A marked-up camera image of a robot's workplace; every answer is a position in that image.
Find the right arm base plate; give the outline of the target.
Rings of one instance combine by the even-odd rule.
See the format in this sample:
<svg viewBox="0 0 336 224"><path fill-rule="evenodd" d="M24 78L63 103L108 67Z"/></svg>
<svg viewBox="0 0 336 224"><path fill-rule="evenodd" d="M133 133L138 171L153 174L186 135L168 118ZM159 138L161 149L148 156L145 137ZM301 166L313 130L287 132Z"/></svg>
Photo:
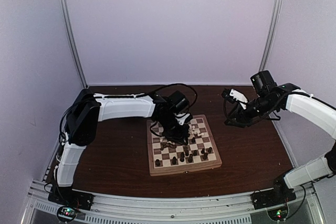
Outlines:
<svg viewBox="0 0 336 224"><path fill-rule="evenodd" d="M255 191L250 195L250 197L255 210L283 205L297 198L293 191L281 194L275 192L274 189Z"/></svg>

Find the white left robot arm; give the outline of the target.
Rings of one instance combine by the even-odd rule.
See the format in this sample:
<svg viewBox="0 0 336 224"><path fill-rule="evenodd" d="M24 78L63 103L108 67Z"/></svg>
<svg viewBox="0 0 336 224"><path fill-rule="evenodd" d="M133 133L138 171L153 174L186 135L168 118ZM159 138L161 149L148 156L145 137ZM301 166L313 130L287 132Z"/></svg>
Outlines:
<svg viewBox="0 0 336 224"><path fill-rule="evenodd" d="M168 97L157 92L127 95L106 95L83 89L73 105L68 108L59 127L61 154L54 172L56 198L64 205L71 205L76 197L69 188L81 155L97 133L99 122L120 118L149 118L160 123L163 136L168 140L186 144L190 103L180 91Z"/></svg>

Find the dark chess piece corner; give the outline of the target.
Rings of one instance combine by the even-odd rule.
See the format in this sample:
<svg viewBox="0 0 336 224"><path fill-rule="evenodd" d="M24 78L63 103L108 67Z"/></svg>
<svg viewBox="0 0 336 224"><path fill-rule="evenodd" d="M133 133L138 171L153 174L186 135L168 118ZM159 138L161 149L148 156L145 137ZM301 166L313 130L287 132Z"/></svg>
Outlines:
<svg viewBox="0 0 336 224"><path fill-rule="evenodd" d="M160 166L160 165L161 165L161 163L160 163L160 160L159 160L159 159L156 159L156 160L155 160L155 165L156 165L156 166Z"/></svg>

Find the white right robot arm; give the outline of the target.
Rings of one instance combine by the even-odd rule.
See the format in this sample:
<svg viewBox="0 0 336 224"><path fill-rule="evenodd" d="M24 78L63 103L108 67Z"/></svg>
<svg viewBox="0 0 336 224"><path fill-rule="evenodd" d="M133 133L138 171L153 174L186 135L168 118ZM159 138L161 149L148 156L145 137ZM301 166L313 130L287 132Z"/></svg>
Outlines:
<svg viewBox="0 0 336 224"><path fill-rule="evenodd" d="M300 87L285 83L277 85L268 70L261 71L251 77L258 97L248 100L244 94L235 89L222 92L224 103L234 105L226 116L225 124L235 127L250 127L268 118L273 112L286 110L297 114L318 126L332 138L335 138L335 107L308 94ZM274 182L275 188L269 192L272 203L279 204L289 196L289 190L305 183L330 178L335 175L335 148L322 156L298 168L294 168Z"/></svg>

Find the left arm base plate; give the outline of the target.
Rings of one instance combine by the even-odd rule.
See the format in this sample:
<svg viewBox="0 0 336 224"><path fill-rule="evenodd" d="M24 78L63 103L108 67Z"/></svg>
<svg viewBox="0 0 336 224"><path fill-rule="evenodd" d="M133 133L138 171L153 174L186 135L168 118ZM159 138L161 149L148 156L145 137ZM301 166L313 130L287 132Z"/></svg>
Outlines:
<svg viewBox="0 0 336 224"><path fill-rule="evenodd" d="M56 193L51 193L48 196L48 200L51 202L79 210L90 210L93 199L93 194L79 191L72 191L69 195L62 195L62 197Z"/></svg>

